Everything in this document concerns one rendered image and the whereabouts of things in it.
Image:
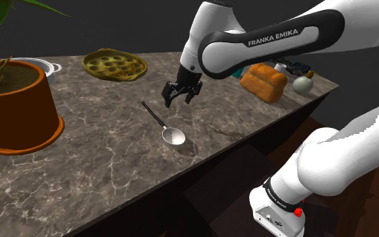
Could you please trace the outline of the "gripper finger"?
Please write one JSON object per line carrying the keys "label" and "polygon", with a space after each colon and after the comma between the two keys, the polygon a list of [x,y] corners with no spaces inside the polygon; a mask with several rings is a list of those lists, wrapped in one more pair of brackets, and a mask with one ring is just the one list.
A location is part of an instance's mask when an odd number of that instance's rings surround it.
{"label": "gripper finger", "polygon": [[186,95],[186,98],[185,98],[185,102],[187,104],[189,104],[191,102],[191,100],[196,96],[196,95],[199,95],[199,92],[201,91],[201,88],[202,88],[202,85],[203,85],[203,82],[202,81],[199,81],[197,85],[195,86],[192,86],[188,89],[188,92],[187,92],[187,95]]}
{"label": "gripper finger", "polygon": [[172,100],[179,96],[184,90],[184,86],[180,86],[177,83],[172,83],[171,81],[167,81],[164,89],[162,90],[162,97],[165,100],[166,108],[169,108]]}

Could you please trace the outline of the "round yellow dimpled dish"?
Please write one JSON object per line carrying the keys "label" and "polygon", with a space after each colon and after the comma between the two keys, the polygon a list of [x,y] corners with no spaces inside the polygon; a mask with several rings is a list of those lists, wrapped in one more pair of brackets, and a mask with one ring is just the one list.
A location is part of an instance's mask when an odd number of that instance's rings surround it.
{"label": "round yellow dimpled dish", "polygon": [[111,48],[86,55],[81,64],[90,75],[108,81],[135,81],[147,72],[147,63],[141,57]]}

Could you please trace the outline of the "orange-brown bread loaf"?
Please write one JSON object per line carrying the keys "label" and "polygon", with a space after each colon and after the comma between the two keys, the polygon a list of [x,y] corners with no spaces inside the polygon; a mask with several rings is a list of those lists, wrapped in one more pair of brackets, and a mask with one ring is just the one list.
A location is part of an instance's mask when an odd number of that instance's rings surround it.
{"label": "orange-brown bread loaf", "polygon": [[248,70],[240,84],[263,102],[272,104],[282,97],[287,77],[273,67],[258,63]]}

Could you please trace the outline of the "dark blue-black object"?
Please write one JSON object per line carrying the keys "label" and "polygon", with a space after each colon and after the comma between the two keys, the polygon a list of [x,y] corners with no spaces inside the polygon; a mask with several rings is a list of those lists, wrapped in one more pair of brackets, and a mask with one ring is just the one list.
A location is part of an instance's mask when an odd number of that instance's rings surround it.
{"label": "dark blue-black object", "polygon": [[287,66],[286,70],[290,72],[293,75],[297,76],[303,76],[307,74],[310,70],[310,66],[300,63],[300,62],[295,62],[292,63],[291,61],[285,59],[285,58],[280,58],[280,59],[271,59],[270,62],[272,63],[281,63]]}

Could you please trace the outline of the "round grey bottle brown stopper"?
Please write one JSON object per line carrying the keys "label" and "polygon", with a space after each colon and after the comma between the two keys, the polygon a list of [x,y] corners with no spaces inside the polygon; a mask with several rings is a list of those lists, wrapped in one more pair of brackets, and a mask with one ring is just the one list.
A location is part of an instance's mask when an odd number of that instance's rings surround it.
{"label": "round grey bottle brown stopper", "polygon": [[293,91],[297,94],[307,94],[313,88],[313,76],[314,71],[309,71],[307,74],[295,79],[292,83]]}

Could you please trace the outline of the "silver metal cooking pot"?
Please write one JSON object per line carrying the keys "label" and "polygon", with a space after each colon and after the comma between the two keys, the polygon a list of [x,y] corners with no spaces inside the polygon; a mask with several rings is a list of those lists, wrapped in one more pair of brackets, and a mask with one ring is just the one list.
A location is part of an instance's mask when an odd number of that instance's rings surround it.
{"label": "silver metal cooking pot", "polygon": [[59,72],[62,69],[62,66],[58,63],[50,63],[43,59],[37,58],[27,58],[27,57],[17,57],[12,58],[12,61],[23,61],[27,63],[31,63],[33,65],[39,66],[46,73],[46,78],[48,80],[49,85],[51,85],[55,81],[55,73]]}

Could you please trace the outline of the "green plant in orange pot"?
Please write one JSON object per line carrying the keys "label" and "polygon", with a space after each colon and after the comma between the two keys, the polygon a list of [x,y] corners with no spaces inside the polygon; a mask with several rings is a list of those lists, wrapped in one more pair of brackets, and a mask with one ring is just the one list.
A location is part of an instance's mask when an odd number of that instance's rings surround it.
{"label": "green plant in orange pot", "polygon": [[[37,0],[0,0],[0,25],[14,1],[50,8]],[[0,59],[0,155],[18,156],[43,149],[64,128],[44,70],[11,57]]]}

